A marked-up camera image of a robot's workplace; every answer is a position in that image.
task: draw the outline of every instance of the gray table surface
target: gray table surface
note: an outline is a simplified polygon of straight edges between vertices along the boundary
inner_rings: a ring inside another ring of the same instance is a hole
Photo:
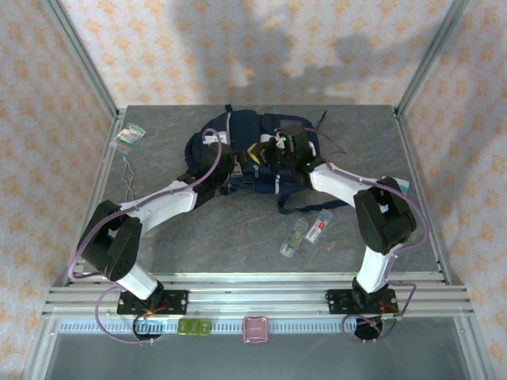
[[[328,111],[321,131],[339,142],[348,154],[333,162],[343,169],[381,178],[392,176],[412,183],[402,142],[390,106],[235,106],[258,113],[298,115],[317,123]],[[131,106],[126,123],[138,124],[147,133],[128,154],[135,172],[133,189],[141,198],[164,188],[186,171],[184,148],[190,136],[210,119],[224,112],[223,106]],[[336,150],[320,139],[322,156]],[[125,201],[122,181],[124,161],[115,154],[104,199]],[[416,192],[409,196],[417,200]],[[295,221],[304,216],[310,224],[318,212],[280,215],[277,196],[240,192],[218,196],[204,206],[178,215],[148,231],[141,239],[138,261],[154,273],[172,272],[357,272],[364,255],[364,242],[352,207],[332,210],[334,219],[315,245],[303,241],[292,258],[279,253],[280,245]],[[331,200],[326,194],[310,190],[295,194],[288,207]],[[422,235],[421,222],[411,236]],[[431,245],[401,256],[397,272],[436,271]]]

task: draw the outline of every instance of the small packet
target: small packet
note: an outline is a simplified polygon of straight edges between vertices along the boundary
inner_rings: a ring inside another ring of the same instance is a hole
[[[291,233],[285,238],[280,247],[280,253],[282,255],[286,257],[294,256],[295,251],[304,239],[304,234],[307,232],[308,226],[308,221],[305,218],[299,218],[295,222]]]
[[[127,127],[122,129],[114,141],[109,146],[127,155],[128,152],[143,138],[146,134],[139,125],[127,123]]]
[[[308,234],[307,236],[305,236],[305,239],[308,240],[311,244],[315,244],[317,238],[324,231],[327,225],[330,224],[332,218],[333,218],[332,212],[329,212],[328,210],[320,211],[317,220],[315,221],[314,225],[310,228],[310,231],[308,231]]]

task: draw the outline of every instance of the wall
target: wall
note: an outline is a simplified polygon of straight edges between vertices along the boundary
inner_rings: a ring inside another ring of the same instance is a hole
[[[0,7],[0,378],[17,378],[64,269],[110,120],[40,0]]]
[[[407,127],[453,270],[507,378],[507,9],[474,1],[410,108]]]
[[[451,0],[63,0],[115,102],[396,104]]]

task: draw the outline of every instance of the glass panel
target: glass panel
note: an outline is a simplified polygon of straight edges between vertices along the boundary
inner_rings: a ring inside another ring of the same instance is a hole
[[[357,344],[341,334],[170,336],[118,344],[98,334],[60,334],[46,379],[429,379],[469,378],[452,318],[407,318],[385,340]]]

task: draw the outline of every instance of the yellow-green object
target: yellow-green object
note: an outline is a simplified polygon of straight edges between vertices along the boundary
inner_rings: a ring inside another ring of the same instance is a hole
[[[199,335],[208,336],[212,330],[212,322],[209,319],[201,319],[199,324]]]
[[[285,238],[280,253],[286,257],[294,256],[295,251],[298,249],[301,241],[303,241],[304,234],[308,230],[308,221],[305,218],[299,218],[295,225],[292,227],[291,233]]]
[[[187,335],[189,333],[189,319],[182,318],[177,322],[178,335]]]
[[[199,334],[199,325],[200,321],[198,319],[189,319],[189,330],[187,331],[187,334],[188,335]]]

